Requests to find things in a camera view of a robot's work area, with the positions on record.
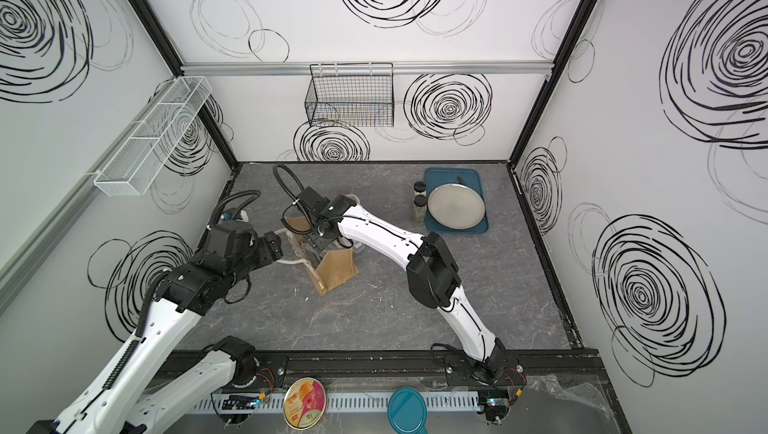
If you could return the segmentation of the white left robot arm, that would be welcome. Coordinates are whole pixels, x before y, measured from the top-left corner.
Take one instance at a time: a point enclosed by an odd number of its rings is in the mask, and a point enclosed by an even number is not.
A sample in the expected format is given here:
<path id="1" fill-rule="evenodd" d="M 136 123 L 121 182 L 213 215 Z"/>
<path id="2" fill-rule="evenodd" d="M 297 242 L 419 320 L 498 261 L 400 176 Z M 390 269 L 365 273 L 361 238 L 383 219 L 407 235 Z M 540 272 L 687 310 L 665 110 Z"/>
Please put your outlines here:
<path id="1" fill-rule="evenodd" d="M 155 278 L 134 332 L 117 354 L 53 420 L 32 433 L 162 433 L 192 407 L 229 384 L 248 387 L 263 370 L 255 348 L 228 336 L 202 350 L 195 364 L 158 391 L 145 392 L 176 346 L 210 309 L 253 271 L 283 256 L 281 239 L 258 235 L 245 221 L 208 228 L 203 248 Z"/>

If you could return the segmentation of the burlap canvas tote bag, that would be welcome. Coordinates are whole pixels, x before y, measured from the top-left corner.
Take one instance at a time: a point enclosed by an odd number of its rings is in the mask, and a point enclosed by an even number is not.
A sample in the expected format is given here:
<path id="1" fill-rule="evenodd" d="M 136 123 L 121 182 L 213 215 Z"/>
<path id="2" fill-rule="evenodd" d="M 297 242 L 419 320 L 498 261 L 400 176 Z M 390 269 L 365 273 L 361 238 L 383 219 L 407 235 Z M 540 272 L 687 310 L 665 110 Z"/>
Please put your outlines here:
<path id="1" fill-rule="evenodd" d="M 301 265 L 320 296 L 340 287 L 359 273 L 354 262 L 354 247 L 342 249 L 336 242 L 314 236 L 293 234 L 286 229 L 286 222 L 299 229 L 306 229 L 306 221 L 299 213 L 298 217 L 281 219 L 283 228 L 278 234 L 284 236 L 295 254 L 293 260 L 283 264 Z"/>

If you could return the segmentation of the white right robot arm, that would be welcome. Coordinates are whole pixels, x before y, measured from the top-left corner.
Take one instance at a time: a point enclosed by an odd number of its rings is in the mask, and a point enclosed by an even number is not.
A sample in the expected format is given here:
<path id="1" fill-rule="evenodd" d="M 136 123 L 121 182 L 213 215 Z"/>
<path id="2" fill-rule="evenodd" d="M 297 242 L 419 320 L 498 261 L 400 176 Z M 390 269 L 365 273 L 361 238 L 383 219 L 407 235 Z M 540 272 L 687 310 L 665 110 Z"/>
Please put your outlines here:
<path id="1" fill-rule="evenodd" d="M 440 235 L 424 236 L 398 228 L 344 195 L 330 200 L 305 188 L 288 196 L 308 222 L 310 234 L 358 242 L 401 267 L 412 297 L 440 312 L 458 337 L 464 355 L 472 361 L 478 380 L 491 384 L 505 375 L 507 349 L 471 305 L 458 265 Z"/>

